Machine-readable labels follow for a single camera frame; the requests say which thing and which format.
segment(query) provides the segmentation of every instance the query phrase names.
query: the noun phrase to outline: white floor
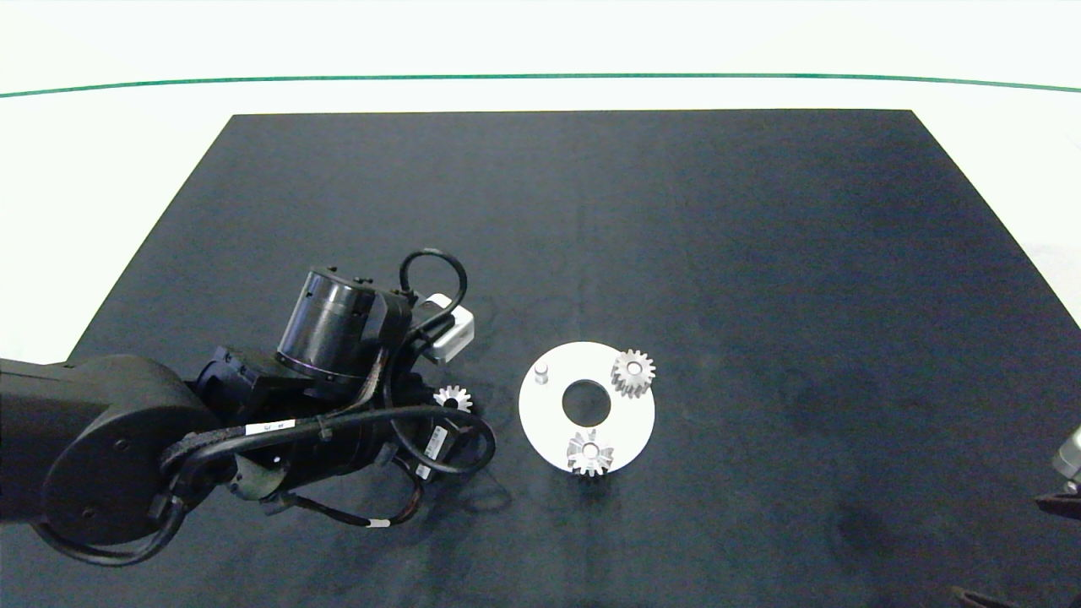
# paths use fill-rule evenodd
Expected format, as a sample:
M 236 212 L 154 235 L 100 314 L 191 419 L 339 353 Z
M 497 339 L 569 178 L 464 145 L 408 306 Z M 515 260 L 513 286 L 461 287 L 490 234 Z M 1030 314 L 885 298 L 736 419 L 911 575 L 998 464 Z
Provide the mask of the white floor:
M 1065 2 L 3 2 L 0 94 L 689 71 L 1081 88 L 1077 24 L 1081 3 Z M 235 114 L 788 107 L 916 111 L 1081 320 L 1081 92 L 755 78 L 174 84 L 0 97 L 0 357 L 68 356 Z

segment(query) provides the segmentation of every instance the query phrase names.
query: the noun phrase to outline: bevel gear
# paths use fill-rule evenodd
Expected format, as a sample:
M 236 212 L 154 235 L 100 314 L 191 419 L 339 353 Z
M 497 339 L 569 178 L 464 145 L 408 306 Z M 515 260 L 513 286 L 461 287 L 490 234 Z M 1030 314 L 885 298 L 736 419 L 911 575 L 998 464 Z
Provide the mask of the bevel gear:
M 613 451 L 612 447 L 597 438 L 596 428 L 590 428 L 585 435 L 575 433 L 566 446 L 566 465 L 578 475 L 604 475 L 612 466 Z
M 625 397 L 641 397 L 653 383 L 656 369 L 641 351 L 619 353 L 612 365 L 612 385 Z
M 445 406 L 446 401 L 453 400 L 457 408 L 464 412 L 468 412 L 472 408 L 472 395 L 456 384 L 440 388 L 438 393 L 432 395 L 432 398 L 436 399 L 438 406 Z

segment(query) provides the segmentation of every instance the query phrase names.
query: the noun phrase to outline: gear teeth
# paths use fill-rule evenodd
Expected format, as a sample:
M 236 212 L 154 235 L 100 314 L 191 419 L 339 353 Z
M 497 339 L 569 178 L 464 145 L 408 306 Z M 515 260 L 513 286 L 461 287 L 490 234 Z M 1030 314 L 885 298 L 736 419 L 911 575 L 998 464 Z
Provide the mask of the gear teeth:
M 638 373 L 631 373 L 628 366 L 636 364 Z M 619 353 L 612 364 L 612 385 L 625 397 L 641 397 L 649 391 L 656 378 L 653 359 L 641 351 L 630 349 Z
M 596 455 L 586 454 L 586 446 L 590 445 L 597 450 Z M 566 446 L 566 466 L 572 473 L 582 476 L 604 475 L 612 467 L 614 451 L 608 444 L 597 439 L 596 428 L 589 429 L 585 435 L 575 433 Z
M 472 395 L 457 384 L 453 386 L 444 386 L 431 397 L 436 400 L 436 405 L 438 406 L 443 406 L 448 400 L 454 399 L 454 401 L 457 402 L 459 410 L 470 413 L 472 411 Z

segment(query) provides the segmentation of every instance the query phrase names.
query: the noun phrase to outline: metal pin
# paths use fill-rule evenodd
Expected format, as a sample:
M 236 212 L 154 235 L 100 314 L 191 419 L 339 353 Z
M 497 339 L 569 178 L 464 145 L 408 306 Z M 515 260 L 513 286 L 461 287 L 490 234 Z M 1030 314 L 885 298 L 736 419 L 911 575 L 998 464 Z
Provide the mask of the metal pin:
M 544 361 L 537 361 L 537 365 L 533 366 L 534 380 L 537 384 L 545 384 L 548 382 L 548 364 Z

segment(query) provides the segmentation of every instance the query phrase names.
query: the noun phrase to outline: black table surface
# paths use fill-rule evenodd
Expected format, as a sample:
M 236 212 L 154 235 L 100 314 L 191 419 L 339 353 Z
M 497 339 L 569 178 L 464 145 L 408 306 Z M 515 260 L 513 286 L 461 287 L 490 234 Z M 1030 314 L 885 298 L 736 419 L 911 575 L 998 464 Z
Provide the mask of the black table surface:
M 1036 607 L 1081 592 L 1081 526 L 1031 497 L 1081 423 L 1081 334 L 915 115 L 880 110 L 237 116 L 74 357 L 185 378 L 271 352 L 312 265 L 470 274 L 461 383 L 499 437 L 418 516 L 358 530 L 218 491 L 143 565 L 2 532 L 4 606 Z M 419 288 L 451 290 L 435 262 Z M 583 484 L 517 414 L 564 342 L 658 367 L 643 453 Z M 309 495 L 392 512 L 389 470 Z

